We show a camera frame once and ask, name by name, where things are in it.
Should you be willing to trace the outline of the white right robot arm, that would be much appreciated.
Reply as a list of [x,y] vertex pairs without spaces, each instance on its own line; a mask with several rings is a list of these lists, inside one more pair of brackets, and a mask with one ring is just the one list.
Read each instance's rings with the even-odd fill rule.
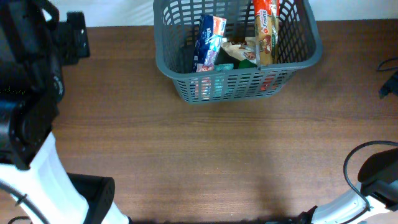
[[[361,166],[358,183],[348,177],[352,156],[368,146],[392,146],[390,150],[373,154]],[[343,163],[343,175],[350,189],[334,201],[303,212],[296,223],[361,223],[365,219],[397,211],[397,143],[369,141],[356,146]]]

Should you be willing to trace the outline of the green lid jar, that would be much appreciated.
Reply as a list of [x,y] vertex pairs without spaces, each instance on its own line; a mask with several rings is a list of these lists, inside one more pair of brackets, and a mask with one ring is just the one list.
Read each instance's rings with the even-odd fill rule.
[[252,63],[250,60],[245,59],[240,61],[238,68],[239,69],[244,69],[244,68],[256,68],[257,65],[255,63]]

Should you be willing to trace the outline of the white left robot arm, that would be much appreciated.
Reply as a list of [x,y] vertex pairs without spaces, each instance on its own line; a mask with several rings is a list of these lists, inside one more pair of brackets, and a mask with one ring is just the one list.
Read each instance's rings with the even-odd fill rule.
[[83,13],[59,17],[49,1],[1,2],[1,189],[32,223],[130,223],[112,178],[68,173],[57,154],[62,68],[90,56]]

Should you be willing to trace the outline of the colourful Kleenex tissue pack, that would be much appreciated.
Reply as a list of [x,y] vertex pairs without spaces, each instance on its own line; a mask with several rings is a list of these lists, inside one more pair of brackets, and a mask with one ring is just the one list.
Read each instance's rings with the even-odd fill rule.
[[[220,52],[227,20],[208,14],[201,15],[200,26],[193,51],[192,73],[215,71],[215,62]],[[195,86],[193,101],[219,98],[222,91],[223,76],[214,80],[210,77],[193,78],[191,85]]]

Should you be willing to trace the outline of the grey plastic basket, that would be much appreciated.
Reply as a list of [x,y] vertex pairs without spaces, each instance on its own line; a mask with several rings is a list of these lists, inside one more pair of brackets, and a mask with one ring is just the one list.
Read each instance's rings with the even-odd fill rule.
[[156,63],[191,104],[266,98],[322,56],[308,0],[153,3]]

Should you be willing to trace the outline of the teal wet wipes packet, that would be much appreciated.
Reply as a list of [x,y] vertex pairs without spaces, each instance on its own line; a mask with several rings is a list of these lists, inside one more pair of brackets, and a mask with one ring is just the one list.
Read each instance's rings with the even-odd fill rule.
[[[217,72],[224,72],[227,70],[232,70],[234,68],[233,63],[225,63],[225,64],[220,64],[220,65],[215,65],[215,71]],[[224,83],[224,76],[217,76],[215,78],[215,92],[213,94],[214,98],[219,98],[222,94],[223,91],[223,83]]]

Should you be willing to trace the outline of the orange spaghetti packet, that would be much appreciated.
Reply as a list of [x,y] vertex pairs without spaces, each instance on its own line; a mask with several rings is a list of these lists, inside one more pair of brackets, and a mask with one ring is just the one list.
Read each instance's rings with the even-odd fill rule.
[[256,64],[277,63],[279,39],[279,1],[253,0]]

